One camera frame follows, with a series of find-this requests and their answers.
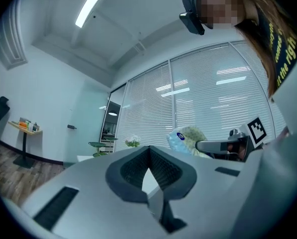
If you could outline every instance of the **white horizontal blind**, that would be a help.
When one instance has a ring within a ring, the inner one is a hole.
[[[169,147],[166,135],[172,127],[172,96],[168,64],[163,64],[130,80],[127,86],[118,126],[116,149],[128,148],[125,140],[133,134],[141,145]]]
[[[259,115],[272,139],[274,128],[263,90],[251,68],[229,44],[194,51],[171,60],[175,125],[194,125],[208,140],[227,139],[229,131]]]
[[[255,73],[256,77],[258,78],[260,84],[262,85],[265,91],[265,95],[267,99],[269,100],[268,91],[267,91],[268,78],[259,57],[253,51],[253,49],[246,43],[246,41],[232,42],[232,44],[236,47],[236,49],[240,52],[240,54],[242,54],[246,62],[252,68],[253,72]],[[270,100],[269,100],[269,106],[273,115],[275,133],[276,133],[276,136],[278,136],[286,126],[286,123],[278,106],[275,103],[272,103]]]

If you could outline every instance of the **shirt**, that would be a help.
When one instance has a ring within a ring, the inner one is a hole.
[[[297,61],[297,42],[289,37],[285,40],[280,29],[276,29],[258,9],[259,28],[272,50],[276,71],[277,88],[284,82]]]

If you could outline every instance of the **baseboard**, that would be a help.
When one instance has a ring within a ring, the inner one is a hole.
[[[9,150],[12,150],[13,152],[15,153],[18,153],[20,155],[22,155],[22,150],[19,150],[15,147],[12,147],[10,146],[9,144],[3,142],[0,140],[0,145],[2,145],[3,147],[9,149]],[[25,153],[26,156],[28,158],[32,158],[32,159],[35,159],[35,160],[38,160],[38,161],[42,161],[42,162],[45,162],[45,163],[50,163],[50,164],[55,164],[55,165],[63,165],[63,162],[62,161],[57,161],[57,160],[52,160],[52,159],[48,159],[48,158],[44,158],[44,157],[39,157],[39,156],[36,156],[36,155],[32,155],[30,153]]]

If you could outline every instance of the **long brown hair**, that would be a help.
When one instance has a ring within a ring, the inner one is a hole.
[[[275,31],[281,31],[285,41],[291,36],[297,40],[296,29],[290,17],[276,0],[250,0],[259,8],[265,18],[273,25]],[[268,77],[268,94],[271,97],[277,90],[276,65],[273,53],[270,49],[269,39],[262,36],[262,32],[251,21],[244,20],[235,28],[244,36],[262,61]]]

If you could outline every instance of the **vr headset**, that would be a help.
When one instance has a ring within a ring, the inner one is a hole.
[[[179,15],[180,20],[187,27],[188,31],[193,34],[203,35],[205,30],[202,26],[201,20],[198,18],[196,5],[197,0],[182,0],[186,12]]]

